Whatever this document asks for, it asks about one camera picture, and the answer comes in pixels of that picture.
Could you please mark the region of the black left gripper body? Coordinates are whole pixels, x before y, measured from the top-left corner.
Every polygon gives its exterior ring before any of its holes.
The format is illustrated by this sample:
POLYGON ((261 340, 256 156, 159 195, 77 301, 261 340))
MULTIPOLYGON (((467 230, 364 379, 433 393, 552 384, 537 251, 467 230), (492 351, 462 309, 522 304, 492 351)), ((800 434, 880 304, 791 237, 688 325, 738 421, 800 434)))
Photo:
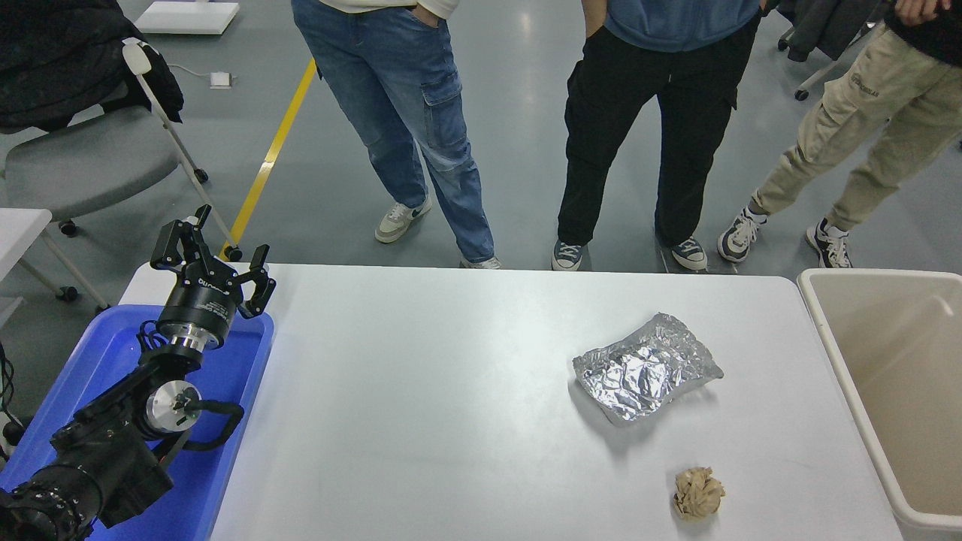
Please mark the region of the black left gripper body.
POLYGON ((158 319, 158 330, 168 338, 193 326, 210 339, 223 339, 240 303, 240 287, 234 284, 236 268, 216 263, 213 270, 201 264, 182 264, 175 271, 177 281, 158 319))

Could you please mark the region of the person's hand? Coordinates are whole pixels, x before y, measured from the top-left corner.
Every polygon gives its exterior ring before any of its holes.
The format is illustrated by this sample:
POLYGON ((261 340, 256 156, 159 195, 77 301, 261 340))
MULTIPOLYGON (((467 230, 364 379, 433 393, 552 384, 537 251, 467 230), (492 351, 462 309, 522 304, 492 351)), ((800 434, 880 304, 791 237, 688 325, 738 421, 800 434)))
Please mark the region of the person's hand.
POLYGON ((944 11, 951 10, 951 0, 897 0, 894 15, 904 26, 918 26, 935 20, 944 11))

